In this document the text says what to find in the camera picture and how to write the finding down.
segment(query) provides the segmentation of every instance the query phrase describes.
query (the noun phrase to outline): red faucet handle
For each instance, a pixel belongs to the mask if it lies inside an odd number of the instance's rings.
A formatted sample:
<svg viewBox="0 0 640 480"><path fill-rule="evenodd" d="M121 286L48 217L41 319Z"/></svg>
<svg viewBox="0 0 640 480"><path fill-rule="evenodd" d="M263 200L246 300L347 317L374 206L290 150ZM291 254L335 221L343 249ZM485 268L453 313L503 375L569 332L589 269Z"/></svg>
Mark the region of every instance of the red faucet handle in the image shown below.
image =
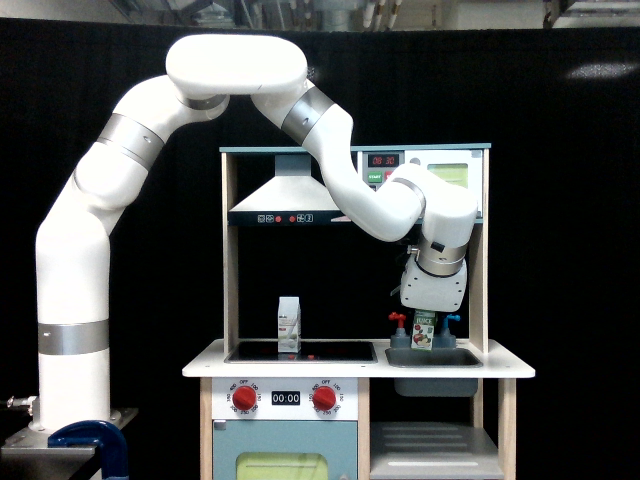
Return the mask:
<svg viewBox="0 0 640 480"><path fill-rule="evenodd" d="M404 328L404 321L406 319L407 316L402 313L391 312L391 315L389 315L389 320L391 320L392 322L395 320L398 321L398 328Z"/></svg>

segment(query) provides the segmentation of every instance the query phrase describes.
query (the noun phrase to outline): ceiling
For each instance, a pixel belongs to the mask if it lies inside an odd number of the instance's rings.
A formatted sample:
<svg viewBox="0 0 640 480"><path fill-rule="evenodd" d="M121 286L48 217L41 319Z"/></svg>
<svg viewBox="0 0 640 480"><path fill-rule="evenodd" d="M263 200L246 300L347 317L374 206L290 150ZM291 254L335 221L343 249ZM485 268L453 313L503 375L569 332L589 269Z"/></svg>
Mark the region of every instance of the ceiling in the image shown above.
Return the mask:
<svg viewBox="0 0 640 480"><path fill-rule="evenodd" d="M107 1L133 23L356 32L543 28L554 4L543 0Z"/></svg>
<svg viewBox="0 0 640 480"><path fill-rule="evenodd" d="M640 1L0 0L0 16L296 31L640 26Z"/></svg>

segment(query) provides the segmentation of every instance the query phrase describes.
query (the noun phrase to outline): cabinet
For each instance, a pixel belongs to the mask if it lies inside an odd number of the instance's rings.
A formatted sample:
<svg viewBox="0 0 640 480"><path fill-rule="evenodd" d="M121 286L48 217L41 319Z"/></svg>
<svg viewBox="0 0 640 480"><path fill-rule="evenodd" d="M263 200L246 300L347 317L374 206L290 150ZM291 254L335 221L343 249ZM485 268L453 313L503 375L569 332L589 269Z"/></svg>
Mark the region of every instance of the cabinet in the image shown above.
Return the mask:
<svg viewBox="0 0 640 480"><path fill-rule="evenodd" d="M505 479L515 478L516 458L516 380L530 378L535 371L502 345L489 340L487 274L488 274L488 233L489 233L489 146L377 146L353 147L357 155L372 151L422 151L422 150L473 150L481 152L482 157L482 217L473 229L468 248L468 305L469 336L458 339L458 348L470 350L482 366L474 369L441 368L397 368L389 365L385 350L388 340L374 339L377 363L375 364L260 364L250 367L246 364L225 363L227 355L240 341L239 334L239 249L238 229L229 225L229 211L238 203L237 159L243 155L255 154L302 154L300 148L228 148L222 149L222 228L223 228L223 274L224 274L224 338L213 342L204 352L194 359L183 374L199 377L201 382L201 478L211 479L212 472L212 381L224 378L252 377L308 377L327 376L358 379L358 478L369 480L371 470L371 432L369 393L371 378L475 378L478 390L471 398L471 426L473 429L484 426L484 379L498 379L498 446L497 463ZM278 226L265 228L283 228ZM373 426L374 440L380 433Z"/></svg>

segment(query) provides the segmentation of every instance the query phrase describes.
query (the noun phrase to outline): wooden frame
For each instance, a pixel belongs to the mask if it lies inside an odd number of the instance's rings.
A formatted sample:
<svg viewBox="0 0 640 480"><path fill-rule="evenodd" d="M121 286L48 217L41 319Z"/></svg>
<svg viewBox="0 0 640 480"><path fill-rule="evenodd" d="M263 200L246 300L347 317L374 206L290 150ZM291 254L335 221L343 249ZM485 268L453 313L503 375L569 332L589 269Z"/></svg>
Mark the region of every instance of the wooden frame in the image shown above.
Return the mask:
<svg viewBox="0 0 640 480"><path fill-rule="evenodd" d="M488 254L489 254L489 150L483 151L483 222L474 227L469 242L469 342L488 353ZM222 153L222 245L224 276L224 353L239 341L238 318L238 229L228 225L227 212L237 203L237 165ZM358 379L358 479L370 476L370 380ZM471 422L484 426L484 381L471 399ZM213 479L212 379L200 381L201 480ZM498 455L505 480L515 480L516 468L516 380L499 379Z"/></svg>

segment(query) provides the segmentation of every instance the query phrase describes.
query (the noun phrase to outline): silver metal ring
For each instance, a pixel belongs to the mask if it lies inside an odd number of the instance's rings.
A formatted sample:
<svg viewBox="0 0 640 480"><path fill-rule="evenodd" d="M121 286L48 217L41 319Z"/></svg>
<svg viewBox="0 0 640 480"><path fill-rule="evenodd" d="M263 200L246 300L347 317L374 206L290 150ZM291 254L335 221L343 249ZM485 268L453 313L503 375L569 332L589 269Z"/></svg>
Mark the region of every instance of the silver metal ring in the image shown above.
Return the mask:
<svg viewBox="0 0 640 480"><path fill-rule="evenodd" d="M467 245L447 247L420 235L418 249L416 263L422 271L434 277L450 277L462 268Z"/></svg>
<svg viewBox="0 0 640 480"><path fill-rule="evenodd" d="M282 122L282 131L302 145L320 117L334 102L322 91L313 87L300 97Z"/></svg>
<svg viewBox="0 0 640 480"><path fill-rule="evenodd" d="M204 100L194 100L192 98L187 98L182 95L182 92L176 92L176 98L186 107L189 107L192 110L212 110L224 103L229 95L214 95L210 98L205 98Z"/></svg>
<svg viewBox="0 0 640 480"><path fill-rule="evenodd" d="M109 348L109 319L89 323L38 323L38 352L82 355Z"/></svg>
<svg viewBox="0 0 640 480"><path fill-rule="evenodd" d="M415 193L418 200L420 200L420 205L422 205L422 210L420 211L420 216L424 215L424 209L427 207L427 199L424 198L424 193L420 190L415 183L407 180L406 178L394 178L393 182L401 183L405 187L409 187L413 193Z"/></svg>
<svg viewBox="0 0 640 480"><path fill-rule="evenodd" d="M147 127L117 113L111 115L97 141L117 148L147 170L164 147L162 139Z"/></svg>

